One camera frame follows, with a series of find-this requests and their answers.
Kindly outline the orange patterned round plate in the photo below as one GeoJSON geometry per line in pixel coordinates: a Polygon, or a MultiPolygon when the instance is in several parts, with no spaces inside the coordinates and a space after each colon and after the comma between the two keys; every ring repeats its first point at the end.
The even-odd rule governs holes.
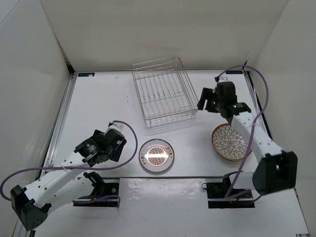
{"type": "Polygon", "coordinates": [[[138,159],[142,168],[149,173],[160,174],[166,172],[174,162],[173,147],[163,139],[151,139],[140,148],[138,159]]]}

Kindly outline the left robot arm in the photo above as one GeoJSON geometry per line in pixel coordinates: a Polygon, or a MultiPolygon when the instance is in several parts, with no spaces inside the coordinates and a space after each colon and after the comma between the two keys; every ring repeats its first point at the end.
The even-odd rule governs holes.
{"type": "Polygon", "coordinates": [[[77,145],[74,151],[53,171],[25,187],[10,191],[11,205],[27,231],[40,226],[57,208],[81,197],[102,195],[105,182],[96,172],[87,172],[96,164],[117,162],[126,139],[123,126],[111,123],[105,132],[93,135],[77,145]]]}

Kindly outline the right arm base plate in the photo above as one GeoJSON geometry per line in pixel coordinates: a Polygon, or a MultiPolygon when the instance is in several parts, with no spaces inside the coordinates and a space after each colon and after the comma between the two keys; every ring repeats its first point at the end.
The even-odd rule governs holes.
{"type": "Polygon", "coordinates": [[[207,193],[209,209],[240,209],[254,208],[254,199],[251,191],[233,189],[225,198],[228,188],[219,182],[202,183],[201,188],[207,193]]]}

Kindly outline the white ribbed plate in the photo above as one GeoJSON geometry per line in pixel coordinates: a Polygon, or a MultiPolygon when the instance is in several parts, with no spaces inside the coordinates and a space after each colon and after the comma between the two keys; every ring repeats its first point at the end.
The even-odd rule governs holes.
{"type": "Polygon", "coordinates": [[[229,161],[243,160],[247,149],[245,140],[228,123],[213,130],[211,145],[221,158],[229,161]]]}

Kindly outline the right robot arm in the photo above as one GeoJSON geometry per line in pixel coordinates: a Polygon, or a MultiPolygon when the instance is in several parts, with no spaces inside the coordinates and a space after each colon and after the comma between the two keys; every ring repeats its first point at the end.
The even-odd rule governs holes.
{"type": "Polygon", "coordinates": [[[264,196],[295,187],[297,156],[277,145],[256,122],[248,105],[237,101],[233,82],[219,82],[214,89],[203,88],[197,108],[219,113],[226,119],[247,142],[246,153],[252,151],[258,162],[253,172],[240,167],[236,173],[225,175],[222,193],[226,197],[234,197],[239,190],[255,190],[264,196]]]}

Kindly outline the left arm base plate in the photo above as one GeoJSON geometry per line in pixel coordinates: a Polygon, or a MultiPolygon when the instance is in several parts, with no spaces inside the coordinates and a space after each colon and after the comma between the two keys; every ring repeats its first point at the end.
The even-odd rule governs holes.
{"type": "Polygon", "coordinates": [[[89,196],[80,197],[73,202],[76,207],[118,207],[119,200],[117,197],[111,197],[96,202],[87,203],[93,199],[98,199],[105,196],[118,196],[119,195],[119,179],[104,179],[104,186],[89,196]]]}

